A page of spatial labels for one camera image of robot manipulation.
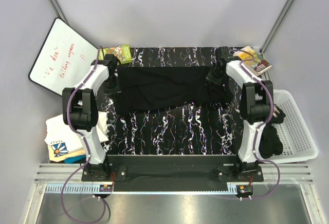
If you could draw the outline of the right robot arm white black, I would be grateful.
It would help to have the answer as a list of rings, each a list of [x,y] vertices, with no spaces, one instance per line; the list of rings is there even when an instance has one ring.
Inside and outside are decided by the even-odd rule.
[[[206,79],[220,85],[224,78],[230,77],[242,89],[240,99],[240,116],[244,121],[242,143],[233,166],[234,177],[245,181],[258,171],[261,162],[259,145],[265,126],[273,115],[273,85],[271,81],[261,80],[252,73],[245,62],[254,60],[254,56],[240,49],[250,56],[241,60],[229,52],[227,46],[216,50],[216,62],[212,64]]]

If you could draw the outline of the black t-shirt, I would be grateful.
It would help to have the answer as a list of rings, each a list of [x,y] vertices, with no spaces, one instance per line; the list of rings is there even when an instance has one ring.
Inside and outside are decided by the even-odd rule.
[[[207,81],[209,66],[196,67],[119,67],[120,93],[116,113],[127,116],[133,111],[148,111],[182,106],[186,102],[227,104],[233,94],[228,79],[221,85]]]

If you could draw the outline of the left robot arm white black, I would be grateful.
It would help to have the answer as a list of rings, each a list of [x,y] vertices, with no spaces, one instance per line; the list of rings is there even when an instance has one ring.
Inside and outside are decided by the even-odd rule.
[[[111,94],[120,92],[118,64],[116,56],[106,54],[102,60],[92,62],[83,80],[62,91],[63,121],[78,135],[86,154],[83,173],[101,181],[110,177],[111,168],[97,134],[99,113],[95,95],[103,84]]]

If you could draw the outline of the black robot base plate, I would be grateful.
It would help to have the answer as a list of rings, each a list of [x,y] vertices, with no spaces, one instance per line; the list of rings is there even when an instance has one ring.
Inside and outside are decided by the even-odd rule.
[[[82,181],[113,181],[116,192],[129,193],[216,193],[227,190],[229,182],[263,180],[258,163],[242,163],[234,155],[108,155],[82,173]]]

